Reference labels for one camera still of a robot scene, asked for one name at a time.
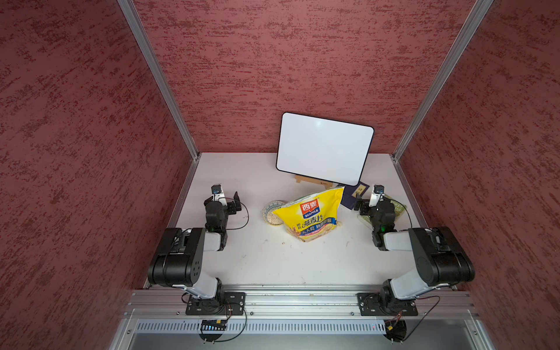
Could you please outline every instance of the red logo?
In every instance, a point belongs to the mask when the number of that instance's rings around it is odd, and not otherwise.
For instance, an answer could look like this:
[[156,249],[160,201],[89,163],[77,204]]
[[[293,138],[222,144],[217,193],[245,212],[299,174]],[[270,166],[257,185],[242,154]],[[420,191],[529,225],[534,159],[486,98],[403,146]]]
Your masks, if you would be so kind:
[[319,212],[319,201],[317,199],[314,199],[310,202],[301,203],[300,208],[303,217],[308,218]]

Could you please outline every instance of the yellow bag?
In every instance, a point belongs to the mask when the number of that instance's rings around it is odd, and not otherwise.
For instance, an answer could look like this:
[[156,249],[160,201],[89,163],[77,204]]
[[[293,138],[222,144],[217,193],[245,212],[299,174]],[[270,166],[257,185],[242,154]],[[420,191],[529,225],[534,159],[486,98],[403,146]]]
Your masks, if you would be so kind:
[[284,221],[288,232],[303,242],[327,234],[337,226],[337,211],[344,187],[331,188],[296,199],[273,213]]

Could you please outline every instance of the aluminum frame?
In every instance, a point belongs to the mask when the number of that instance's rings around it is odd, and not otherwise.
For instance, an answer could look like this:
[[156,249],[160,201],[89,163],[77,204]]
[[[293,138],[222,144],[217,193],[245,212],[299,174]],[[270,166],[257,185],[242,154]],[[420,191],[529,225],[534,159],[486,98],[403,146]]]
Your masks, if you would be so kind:
[[189,172],[186,175],[185,182],[183,183],[177,202],[175,202],[175,207],[171,212],[171,217],[169,218],[169,223],[167,224],[168,227],[175,227],[177,225],[179,215],[181,215],[181,211],[185,205],[186,195],[189,193],[191,183],[193,183],[194,173],[197,171],[199,161],[200,157],[193,159],[193,162],[190,164]]
[[[315,323],[319,320],[334,323],[371,322],[391,317],[360,316],[356,293],[378,291],[377,285],[224,285],[229,292],[246,293],[245,310],[249,320],[274,323]],[[186,305],[181,301],[183,292],[172,288],[153,286],[147,290],[133,291],[123,315],[119,331],[115,335],[112,350],[128,349],[138,324],[146,320],[192,323],[204,316],[187,316]],[[493,350],[479,320],[468,291],[436,290],[425,294],[439,295],[441,301],[426,319],[464,320],[476,349]],[[416,300],[420,319],[433,306],[433,299]],[[244,316],[232,316],[233,322],[244,321]]]
[[395,152],[393,152],[393,157],[395,158],[395,160],[399,161],[399,159],[403,156],[404,150],[407,149],[408,144],[420,127],[420,124],[422,124],[424,117],[426,117],[426,114],[430,110],[433,102],[436,100],[437,95],[439,95],[441,89],[447,81],[447,78],[449,78],[449,75],[451,75],[451,72],[455,68],[455,65],[459,61],[459,58],[461,58],[461,55],[465,51],[467,45],[472,39],[478,26],[482,22],[482,19],[486,15],[486,12],[488,12],[488,9],[492,5],[493,1],[494,0],[477,0],[474,3],[473,8],[470,10],[465,23],[459,31],[459,34],[457,34],[457,38],[455,38],[451,49],[449,49],[449,52],[447,53],[447,56],[445,57],[439,71],[437,72],[436,77],[433,79],[432,85],[426,93],[426,97],[424,97],[424,100],[420,104],[420,107],[418,108],[416,114],[412,118],[412,121],[408,125],[407,130],[404,132],[403,137],[400,139]]
[[412,192],[412,188],[408,183],[407,177],[404,176],[404,171],[400,167],[400,163],[397,160],[395,160],[394,157],[391,158],[393,160],[393,165],[395,166],[396,173],[399,175],[400,182],[403,184],[404,192],[407,194],[408,200],[410,201],[410,206],[412,207],[412,211],[414,212],[414,215],[416,215],[416,220],[418,220],[420,227],[429,227],[428,223],[426,222],[426,219],[424,218],[424,214],[422,214],[422,210],[420,209],[420,206],[416,201],[416,197]]
[[185,119],[183,119],[181,110],[179,109],[177,101],[173,96],[173,92],[167,83],[167,79],[161,69],[160,62],[157,60],[156,53],[153,51],[153,47],[150,44],[150,40],[144,30],[144,26],[142,25],[142,21],[140,20],[140,16],[138,15],[138,11],[136,11],[134,3],[132,0],[118,0],[118,2],[120,9],[123,11],[124,17],[127,19],[128,25],[132,30],[132,34],[134,34],[134,37],[136,38],[140,51],[144,55],[144,59],[148,63],[150,71],[160,88],[165,103],[175,120],[175,124],[177,124],[177,127],[179,128],[183,141],[189,149],[191,157],[194,160],[198,159],[199,152],[194,144],[193,136],[186,127]]
[[[391,317],[360,316],[357,293],[377,292],[377,285],[238,285],[226,284],[227,292],[245,292],[245,310],[260,319],[390,319]],[[181,301],[183,291],[160,286],[137,290],[131,295],[125,308],[124,318],[139,319],[190,319],[202,316],[186,316],[186,305]],[[426,296],[439,295],[440,303],[428,314],[428,319],[478,319],[478,312],[467,291],[435,290]],[[416,300],[419,319],[433,306],[433,299]]]

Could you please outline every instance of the wire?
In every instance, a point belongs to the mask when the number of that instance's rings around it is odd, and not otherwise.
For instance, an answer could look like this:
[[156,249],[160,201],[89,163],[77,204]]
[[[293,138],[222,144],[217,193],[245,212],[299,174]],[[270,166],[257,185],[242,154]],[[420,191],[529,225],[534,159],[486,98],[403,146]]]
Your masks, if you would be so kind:
[[416,300],[422,300],[422,299],[429,299],[429,298],[435,298],[435,297],[437,297],[436,303],[433,304],[432,307],[430,307],[430,309],[428,310],[427,313],[424,314],[424,316],[422,316],[422,318],[420,319],[420,322],[418,322],[418,323],[416,324],[416,326],[414,326],[414,328],[410,331],[410,333],[408,333],[408,335],[407,335],[403,340],[401,340],[402,342],[405,341],[405,340],[407,340],[408,338],[410,338],[410,336],[412,335],[412,333],[414,333],[414,331],[418,328],[418,326],[420,325],[420,323],[422,323],[422,321],[424,320],[424,318],[430,313],[430,311],[433,310],[434,307],[437,306],[437,304],[440,303],[440,300],[441,300],[441,297],[440,297],[439,295],[432,295],[432,296],[425,297],[425,298],[416,298]]
[[227,227],[226,227],[226,230],[239,230],[239,229],[241,229],[241,228],[247,226],[247,224],[249,223],[249,210],[247,209],[247,206],[244,205],[240,200],[237,200],[237,199],[233,199],[233,198],[229,198],[229,197],[222,197],[222,198],[231,199],[231,200],[234,201],[234,202],[239,202],[242,206],[245,207],[245,210],[247,211],[247,222],[246,222],[243,226],[238,227],[238,228],[227,228]]
[[403,315],[403,311],[400,310],[399,313],[397,314],[397,316],[393,317],[390,320],[385,321],[385,323],[389,322],[389,325],[391,325],[391,322],[395,321],[398,322],[400,320],[400,317]]
[[368,300],[369,298],[371,298],[372,296],[374,296],[374,295],[376,295],[376,294],[379,294],[379,293],[372,293],[372,294],[366,296],[366,297],[363,299],[363,301],[365,302],[366,300]]
[[190,294],[190,293],[189,292],[184,292],[183,295],[181,295],[181,301],[183,302],[183,304],[188,304],[189,303],[189,302],[187,302],[183,299],[183,297],[187,294]]
[[[228,303],[228,305],[230,306],[230,317],[233,314],[233,309],[231,308],[231,305]],[[243,308],[243,313],[245,314],[245,324],[243,325],[243,328],[241,329],[241,331],[233,338],[230,339],[226,339],[226,340],[214,340],[212,343],[224,343],[224,342],[229,342],[230,340],[234,340],[235,338],[239,337],[241,335],[241,333],[243,333],[243,331],[245,330],[245,328],[247,327],[247,311],[245,311],[245,308]],[[202,336],[204,335],[204,333],[202,333],[202,327],[200,328],[200,337],[202,338]]]
[[167,278],[165,278],[165,277],[166,277],[166,275],[165,275],[165,263],[166,263],[166,261],[167,261],[167,257],[169,256],[169,253],[171,252],[171,249],[173,249],[173,246],[174,246],[175,243],[177,243],[177,242],[179,242],[179,238],[178,238],[178,237],[174,237],[174,238],[173,238],[173,243],[171,243],[171,247],[169,247],[169,250],[167,251],[167,254],[165,254],[164,263],[163,263],[163,265],[161,266],[161,271],[162,271],[162,273],[163,273],[163,275],[164,275],[164,283],[165,283],[165,284],[167,284]]
[[408,213],[408,209],[404,206],[403,203],[399,202],[398,200],[394,200],[394,199],[389,199],[392,200],[393,202],[397,202],[399,203],[401,206],[403,206],[404,210],[407,212],[408,215],[408,220],[410,221],[410,228],[412,228],[412,219],[410,218],[410,214]]

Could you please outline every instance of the vent grille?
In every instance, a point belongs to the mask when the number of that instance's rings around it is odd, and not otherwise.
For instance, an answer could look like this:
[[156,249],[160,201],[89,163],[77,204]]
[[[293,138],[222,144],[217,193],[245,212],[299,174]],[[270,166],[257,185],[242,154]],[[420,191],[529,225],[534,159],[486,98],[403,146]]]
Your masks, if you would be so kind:
[[[200,319],[143,319],[137,324],[136,333],[200,333]],[[243,329],[245,319],[230,320],[225,332],[204,333],[237,334]],[[385,334],[383,320],[259,320],[249,319],[243,331],[246,334]]]

